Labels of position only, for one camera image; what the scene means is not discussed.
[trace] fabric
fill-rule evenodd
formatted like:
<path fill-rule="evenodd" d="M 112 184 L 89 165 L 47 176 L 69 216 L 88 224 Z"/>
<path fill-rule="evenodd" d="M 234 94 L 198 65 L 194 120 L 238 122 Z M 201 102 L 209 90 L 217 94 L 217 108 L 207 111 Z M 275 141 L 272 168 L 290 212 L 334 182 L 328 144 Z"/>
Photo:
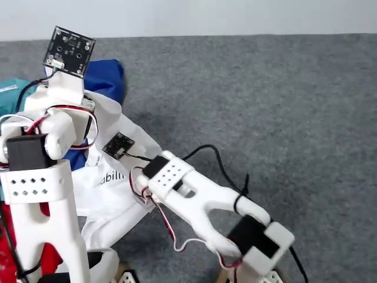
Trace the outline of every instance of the fabric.
<path fill-rule="evenodd" d="M 90 61 L 84 77 L 86 90 L 123 102 L 125 94 L 124 69 L 118 60 Z"/>
<path fill-rule="evenodd" d="M 121 101 L 124 93 L 123 83 L 123 67 L 117 60 L 101 60 L 90 62 L 87 73 L 84 77 L 84 84 L 86 90 L 98 91 L 104 96 L 109 96 L 111 99 Z M 16 101 L 19 97 L 20 91 L 29 84 L 29 81 L 20 80 L 18 78 L 10 79 L 0 83 L 0 116 L 4 114 L 11 114 L 15 112 Z M 21 109 L 24 109 L 26 98 L 31 95 L 37 87 L 31 87 L 22 99 Z M 84 151 L 70 150 L 64 156 L 64 159 L 69 159 L 71 164 L 71 170 L 77 170 L 82 168 L 86 162 L 86 155 Z M 4 199 L 2 189 L 0 187 L 0 199 Z M 4 211 L 9 223 L 12 238 L 14 239 L 14 231 L 11 222 L 11 215 L 9 207 L 1 204 L 4 207 Z M 48 206 L 41 206 L 41 210 L 44 214 L 49 215 Z M 10 257 L 10 251 L 5 237 L 0 239 L 0 281 L 14 282 L 15 281 L 15 267 Z M 60 257 L 57 254 L 55 248 L 46 243 L 42 253 L 42 271 L 43 274 L 53 273 L 58 264 L 61 263 Z"/>
<path fill-rule="evenodd" d="M 102 148 L 115 134 L 121 133 L 135 141 L 131 154 L 154 157 L 161 147 L 138 125 L 121 113 L 121 106 L 114 100 L 97 93 L 89 93 L 95 102 L 98 135 L 89 149 L 85 167 L 72 173 L 77 213 L 86 216 L 82 235 L 88 249 L 109 248 L 130 231 L 149 211 L 137 203 L 131 192 L 129 170 L 145 166 L 144 161 L 124 156 L 119 161 Z M 88 139 L 94 136 L 90 128 Z"/>

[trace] white cloth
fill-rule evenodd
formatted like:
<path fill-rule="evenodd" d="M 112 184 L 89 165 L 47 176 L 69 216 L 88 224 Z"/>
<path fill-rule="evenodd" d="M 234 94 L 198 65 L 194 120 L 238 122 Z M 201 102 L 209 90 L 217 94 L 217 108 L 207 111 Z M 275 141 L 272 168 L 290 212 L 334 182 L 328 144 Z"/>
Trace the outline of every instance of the white cloth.
<path fill-rule="evenodd" d="M 89 149 L 85 167 L 72 173 L 78 216 L 86 216 L 82 235 L 88 249 L 109 248 L 131 230 L 148 210 L 133 198 L 129 169 L 139 160 L 113 159 L 102 148 L 118 132 L 135 141 L 138 153 L 154 157 L 160 146 L 139 126 L 121 114 L 121 106 L 101 94 L 90 93 L 95 102 L 99 135 Z M 88 139 L 93 138 L 91 128 Z"/>

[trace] black cable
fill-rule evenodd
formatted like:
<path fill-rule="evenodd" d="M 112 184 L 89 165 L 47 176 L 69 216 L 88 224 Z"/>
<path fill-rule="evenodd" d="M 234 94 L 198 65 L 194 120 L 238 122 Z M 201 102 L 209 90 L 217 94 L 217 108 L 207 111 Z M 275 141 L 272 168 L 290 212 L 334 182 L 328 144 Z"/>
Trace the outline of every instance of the black cable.
<path fill-rule="evenodd" d="M 182 158 L 182 160 L 187 160 L 187 159 L 193 157 L 198 151 L 200 151 L 200 150 L 202 150 L 202 149 L 206 149 L 206 148 L 209 148 L 209 149 L 213 149 L 213 150 L 214 150 L 214 152 L 215 152 L 215 154 L 216 154 L 217 162 L 218 162 L 219 167 L 220 167 L 220 171 L 221 171 L 221 173 L 223 174 L 223 176 L 225 177 L 225 179 L 228 181 L 228 183 L 232 186 L 232 188 L 233 188 L 235 191 L 239 192 L 239 195 L 238 195 L 238 197 L 236 198 L 236 200 L 234 201 L 234 204 L 233 204 L 233 209 L 234 209 L 234 211 L 235 211 L 236 213 L 238 213 L 236 206 L 237 206 L 237 202 L 240 200 L 240 198 L 241 198 L 242 196 L 244 196 L 244 197 L 250 199 L 250 200 L 253 202 L 252 198 L 247 197 L 247 193 L 248 193 L 248 185 L 249 185 L 249 177 L 250 177 L 250 176 L 249 176 L 249 174 L 246 175 L 246 179 L 245 179 L 244 187 L 243 187 L 242 190 L 240 190 L 240 189 L 236 186 L 236 184 L 234 183 L 234 181 L 232 181 L 232 179 L 231 179 L 231 178 L 229 177 L 229 175 L 226 173 L 225 168 L 224 168 L 224 164 L 223 164 L 223 162 L 222 162 L 222 160 L 221 160 L 220 152 L 219 152 L 219 150 L 217 149 L 217 147 L 214 146 L 214 145 L 212 145 L 212 144 L 204 144 L 204 145 L 202 145 L 202 146 L 196 148 L 196 149 L 195 149 L 194 151 L 192 151 L 190 154 L 188 154 L 187 156 L 185 156 L 184 158 Z M 295 260 L 296 265 L 298 266 L 298 268 L 299 268 L 299 270 L 300 270 L 302 276 L 304 277 L 305 283 L 308 283 L 309 280 L 308 280 L 308 278 L 307 278 L 307 275 L 306 275 L 305 269 L 304 269 L 304 267 L 303 267 L 303 265 L 302 265 L 302 263 L 301 263 L 299 257 L 297 256 L 297 253 L 296 253 L 295 249 L 293 248 L 293 246 L 290 246 L 290 247 L 289 247 L 289 251 L 290 251 L 290 253 L 292 254 L 292 257 L 293 257 L 293 259 Z"/>
<path fill-rule="evenodd" d="M 221 156 L 220 156 L 220 152 L 219 150 L 217 149 L 216 146 L 214 146 L 213 144 L 204 144 L 200 147 L 198 147 L 197 149 L 195 149 L 193 152 L 191 152 L 190 154 L 188 154 L 187 156 L 185 156 L 184 158 L 182 158 L 182 160 L 187 160 L 191 157 L 193 157 L 197 152 L 199 152 L 200 150 L 202 149 L 212 149 L 215 154 L 216 154 L 216 159 L 217 159 L 217 162 L 219 164 L 219 168 L 220 168 L 220 171 L 222 173 L 222 175 L 224 176 L 224 178 L 228 181 L 228 183 L 230 184 L 230 186 L 237 192 L 241 193 L 241 190 L 237 187 L 237 185 L 234 183 L 234 181 L 229 177 L 229 175 L 226 173 L 225 171 L 225 168 L 224 168 L 224 164 L 223 164 L 223 161 L 221 159 Z"/>
<path fill-rule="evenodd" d="M 44 81 L 48 81 L 50 78 L 52 78 L 57 72 L 59 71 L 59 69 L 56 69 L 52 72 L 51 75 L 49 75 L 48 77 L 45 77 L 45 78 L 40 78 L 39 80 L 35 80 L 35 81 L 32 81 L 30 82 L 26 87 L 24 87 L 21 92 L 19 93 L 19 96 L 18 96 L 18 99 L 17 99 L 17 102 L 16 102 L 16 107 L 15 107 L 15 113 L 19 112 L 19 109 L 21 108 L 21 103 L 22 103 L 22 99 L 26 93 L 26 91 L 35 86 L 35 85 L 38 85 L 40 83 L 43 83 Z"/>
<path fill-rule="evenodd" d="M 130 157 L 133 157 L 133 158 L 137 158 L 137 159 L 140 159 L 140 160 L 143 160 L 143 161 L 148 161 L 148 162 L 152 161 L 152 159 L 144 157 L 144 156 L 132 155 L 132 154 L 129 154 L 129 153 L 124 153 L 124 155 L 130 156 Z"/>
<path fill-rule="evenodd" d="M 22 268 L 22 265 L 21 265 L 21 261 L 19 260 L 16 249 L 15 249 L 13 243 L 12 243 L 11 233 L 8 229 L 8 225 L 7 225 L 7 222 L 6 222 L 6 219 L 5 219 L 5 213 L 4 213 L 4 210 L 2 208 L 1 202 L 0 202 L 0 218 L 2 219 L 2 222 L 4 224 L 6 240 L 8 242 L 8 246 L 11 250 L 11 254 L 12 254 L 14 264 L 16 265 L 17 278 L 23 280 L 25 283 L 29 283 L 29 279 L 28 279 L 27 276 L 25 276 L 24 269 Z"/>
<path fill-rule="evenodd" d="M 289 247 L 289 251 L 290 251 L 290 253 L 291 253 L 293 259 L 295 260 L 296 265 L 297 265 L 297 267 L 299 268 L 299 270 L 300 270 L 302 276 L 304 277 L 305 283 L 309 283 L 309 279 L 307 278 L 307 275 L 306 275 L 305 269 L 304 269 L 304 267 L 302 266 L 302 263 L 301 263 L 301 261 L 300 261 L 298 255 L 297 255 L 295 249 L 293 248 L 293 246 L 290 246 L 290 247 Z"/>
<path fill-rule="evenodd" d="M 243 186 L 243 189 L 242 189 L 241 193 L 238 195 L 238 197 L 236 198 L 236 200 L 234 201 L 233 210 L 237 214 L 239 214 L 238 210 L 237 210 L 238 201 L 241 199 L 242 196 L 246 196 L 249 192 L 249 179 L 250 179 L 250 175 L 248 173 L 246 173 L 245 184 Z"/>

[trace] gray carpet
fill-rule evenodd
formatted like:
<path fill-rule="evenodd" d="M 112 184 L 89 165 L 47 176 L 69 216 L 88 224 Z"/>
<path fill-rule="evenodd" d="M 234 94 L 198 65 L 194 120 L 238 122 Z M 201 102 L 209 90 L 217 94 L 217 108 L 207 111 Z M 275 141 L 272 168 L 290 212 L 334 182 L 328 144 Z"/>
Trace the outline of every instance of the gray carpet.
<path fill-rule="evenodd" d="M 0 42 L 0 80 L 42 76 L 46 41 Z M 377 277 L 377 35 L 100 39 L 127 70 L 124 113 L 179 156 L 219 147 L 229 174 L 296 235 L 311 282 Z M 226 185 L 214 154 L 192 164 Z M 193 236 L 167 213 L 180 242 Z M 214 212 L 226 233 L 238 219 Z M 174 253 L 154 211 L 114 247 L 142 283 L 213 282 L 201 244 Z M 280 266 L 303 282 L 291 257 Z"/>

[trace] red cloth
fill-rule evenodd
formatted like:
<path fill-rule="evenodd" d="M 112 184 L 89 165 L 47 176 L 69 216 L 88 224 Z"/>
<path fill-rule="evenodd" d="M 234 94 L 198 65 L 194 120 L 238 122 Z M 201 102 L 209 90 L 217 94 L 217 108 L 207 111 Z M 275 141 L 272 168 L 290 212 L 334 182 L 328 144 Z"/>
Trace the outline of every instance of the red cloth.
<path fill-rule="evenodd" d="M 8 224 L 8 229 L 11 233 L 12 241 L 16 244 L 13 223 L 11 218 L 11 211 L 8 205 L 2 204 L 5 219 Z M 49 209 L 47 203 L 41 204 L 42 212 L 49 216 Z M 0 238 L 0 282 L 13 283 L 16 282 L 16 266 L 12 259 L 11 250 L 6 241 L 4 227 L 1 228 L 2 237 Z M 61 263 L 61 258 L 58 252 L 55 250 L 54 246 L 46 243 L 43 247 L 42 252 L 42 274 L 54 273 L 57 266 Z"/>

